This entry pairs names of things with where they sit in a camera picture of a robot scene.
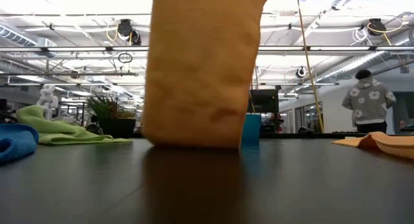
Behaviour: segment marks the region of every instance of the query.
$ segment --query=dark table surface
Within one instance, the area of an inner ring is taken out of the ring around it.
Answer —
[[[0,167],[0,223],[414,223],[414,162],[328,139],[236,151],[40,146]]]

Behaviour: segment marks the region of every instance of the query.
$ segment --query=potted plant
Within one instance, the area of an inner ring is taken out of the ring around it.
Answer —
[[[135,113],[124,110],[117,100],[96,95],[89,97],[87,105],[92,109],[91,114],[98,119],[103,134],[113,138],[131,138],[135,127]]]

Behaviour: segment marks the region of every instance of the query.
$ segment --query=gray sweatshirt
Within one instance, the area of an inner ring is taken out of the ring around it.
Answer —
[[[387,109],[396,102],[388,88],[371,78],[358,81],[345,96],[343,107],[353,110],[356,124],[383,123]]]

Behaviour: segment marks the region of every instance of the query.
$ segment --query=yellow towel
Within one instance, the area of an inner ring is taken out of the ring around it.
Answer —
[[[266,0],[153,0],[144,135],[238,148]]]
[[[380,148],[382,151],[408,159],[414,159],[414,136],[388,136],[382,132],[374,132],[365,137],[343,139],[332,142],[344,146],[366,148]]]

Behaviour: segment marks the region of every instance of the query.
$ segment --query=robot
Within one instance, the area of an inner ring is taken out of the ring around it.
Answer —
[[[53,95],[54,85],[43,85],[40,90],[40,99],[36,105],[40,105],[45,110],[45,119],[52,120],[52,108],[57,108],[59,105],[58,97]]]

